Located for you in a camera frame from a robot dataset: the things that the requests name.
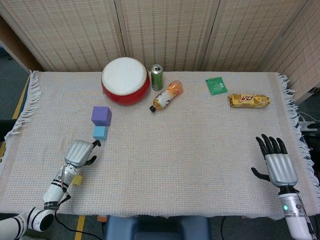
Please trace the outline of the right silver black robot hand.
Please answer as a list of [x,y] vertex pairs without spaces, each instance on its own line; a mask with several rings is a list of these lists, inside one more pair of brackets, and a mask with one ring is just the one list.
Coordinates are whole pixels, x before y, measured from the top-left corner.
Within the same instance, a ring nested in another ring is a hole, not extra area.
[[282,139],[265,134],[255,139],[264,157],[268,174],[262,174],[254,167],[251,168],[252,173],[261,180],[271,182],[279,189],[285,186],[295,186],[298,182],[298,175]]

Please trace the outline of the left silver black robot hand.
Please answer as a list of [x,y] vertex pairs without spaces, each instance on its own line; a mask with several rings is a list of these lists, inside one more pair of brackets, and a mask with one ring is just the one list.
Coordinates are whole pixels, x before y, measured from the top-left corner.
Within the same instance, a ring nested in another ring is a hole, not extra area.
[[90,158],[90,154],[96,146],[101,147],[99,140],[94,142],[75,140],[65,156],[65,163],[74,166],[76,169],[92,165],[97,156],[93,155]]

